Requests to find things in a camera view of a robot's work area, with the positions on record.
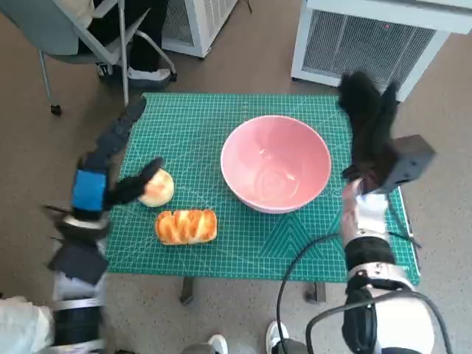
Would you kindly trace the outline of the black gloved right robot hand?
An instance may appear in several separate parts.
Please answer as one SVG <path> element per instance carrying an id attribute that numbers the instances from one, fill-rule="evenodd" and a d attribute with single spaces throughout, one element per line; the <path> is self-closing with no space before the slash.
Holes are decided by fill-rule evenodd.
<path id="1" fill-rule="evenodd" d="M 397 89 L 396 83 L 390 83 L 379 91 L 364 72 L 341 77 L 339 107 L 352 133 L 351 163 L 342 177 L 349 182 L 361 179 L 364 194 L 388 194 L 395 188 L 388 179 L 395 166 L 391 128 L 398 111 Z"/>

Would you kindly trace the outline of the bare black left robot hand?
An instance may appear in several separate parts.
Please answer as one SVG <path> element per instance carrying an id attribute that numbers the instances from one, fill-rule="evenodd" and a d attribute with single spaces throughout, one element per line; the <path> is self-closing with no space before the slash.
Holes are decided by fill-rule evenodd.
<path id="1" fill-rule="evenodd" d="M 97 221 L 116 205 L 128 204 L 145 194 L 146 184 L 163 165 L 157 157 L 139 173 L 110 185 L 111 160 L 128 143 L 131 130 L 145 112 L 147 100 L 140 97 L 129 104 L 122 114 L 96 140 L 96 148 L 82 155 L 72 188 L 72 214 L 79 220 Z"/>

